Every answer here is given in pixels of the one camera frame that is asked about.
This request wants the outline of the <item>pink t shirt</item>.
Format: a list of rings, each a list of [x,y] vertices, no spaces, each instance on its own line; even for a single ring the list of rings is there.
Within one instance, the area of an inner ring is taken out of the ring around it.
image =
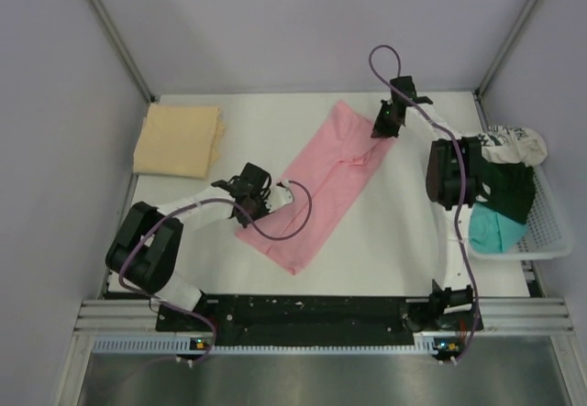
[[[272,241],[249,226],[236,237],[295,275],[315,258],[392,147],[371,138],[373,122],[339,101],[282,178],[298,181],[294,202],[258,221]]]

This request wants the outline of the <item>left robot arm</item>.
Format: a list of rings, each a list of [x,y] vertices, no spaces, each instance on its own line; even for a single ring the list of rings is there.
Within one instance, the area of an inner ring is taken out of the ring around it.
[[[234,205],[258,220],[273,210],[270,197],[270,173],[249,162],[239,175],[214,181],[192,196],[161,205],[137,202],[118,229],[105,264],[125,284],[177,306],[178,321],[198,329],[208,316],[199,302],[203,293],[175,270],[185,224],[201,228],[235,217],[246,226],[249,220]]]

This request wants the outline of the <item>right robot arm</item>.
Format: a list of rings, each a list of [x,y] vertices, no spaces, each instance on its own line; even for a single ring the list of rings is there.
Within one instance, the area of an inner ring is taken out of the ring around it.
[[[481,324],[477,283],[469,260],[472,207],[482,192],[481,144],[449,125],[429,97],[417,94],[410,76],[386,84],[391,97],[381,101],[371,136],[397,138],[406,130],[419,137],[426,150],[425,191],[439,242],[431,294],[426,302],[412,305],[404,321],[414,332],[434,328],[466,335]]]

